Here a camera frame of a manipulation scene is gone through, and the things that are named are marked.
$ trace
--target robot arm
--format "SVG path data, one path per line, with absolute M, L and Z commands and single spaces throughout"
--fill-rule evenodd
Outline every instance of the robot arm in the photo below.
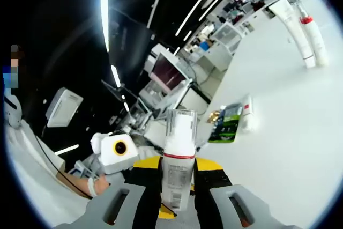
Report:
M 136 162 L 129 178 L 92 199 L 86 213 L 56 229 L 155 228 L 161 208 L 161 157 Z M 298 228 L 274 219 L 268 205 L 240 185 L 232 185 L 222 167 L 196 159 L 195 207 L 202 229 Z

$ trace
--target spray can cap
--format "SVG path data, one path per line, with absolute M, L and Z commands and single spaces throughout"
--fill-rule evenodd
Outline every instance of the spray can cap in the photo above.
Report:
M 197 113 L 187 109 L 167 111 L 166 144 L 191 142 L 195 144 L 197 133 Z
M 301 16 L 302 18 L 305 18 L 305 17 L 308 16 L 308 14 L 307 14 L 305 8 L 302 6 L 302 4 L 301 4 L 300 2 L 297 3 L 297 7 L 298 7 L 298 9 L 299 9 L 299 11 L 300 11 L 300 16 Z

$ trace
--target white wristband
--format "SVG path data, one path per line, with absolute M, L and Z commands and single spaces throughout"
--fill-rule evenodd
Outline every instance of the white wristband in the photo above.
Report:
M 88 190 L 90 191 L 90 194 L 93 198 L 97 197 L 97 194 L 96 194 L 95 189 L 94 189 L 94 183 L 96 180 L 97 179 L 94 180 L 93 178 L 90 177 L 90 178 L 88 178 L 88 183 L 87 183 Z

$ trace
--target spray can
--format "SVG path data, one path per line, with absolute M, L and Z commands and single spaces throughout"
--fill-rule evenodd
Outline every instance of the spray can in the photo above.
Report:
M 319 30 L 319 27 L 317 23 L 313 20 L 313 17 L 307 14 L 307 12 L 305 11 L 304 7 L 300 2 L 297 4 L 297 7 L 301 16 L 300 22 L 315 52 L 316 63 L 320 67 L 325 67 L 328 65 L 329 61 L 327 57 L 325 43 L 322 34 Z
M 306 38 L 300 23 L 297 21 L 296 13 L 288 0 L 279 0 L 269 6 L 269 9 L 275 13 L 277 17 L 283 22 L 292 35 L 295 44 L 297 45 L 306 68 L 313 68 L 316 66 L 316 59 L 314 57 L 311 45 Z
M 196 112 L 168 110 L 162 161 L 162 202 L 173 211 L 187 208 L 195 162 L 196 127 Z

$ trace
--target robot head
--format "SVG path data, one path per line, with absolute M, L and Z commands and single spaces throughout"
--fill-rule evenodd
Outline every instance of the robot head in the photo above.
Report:
M 105 174 L 128 169 L 139 160 L 137 147 L 129 135 L 106 136 L 101 141 L 101 156 L 99 158 Z
M 21 105 L 18 98 L 7 88 L 4 94 L 4 117 L 11 127 L 18 129 L 21 123 Z

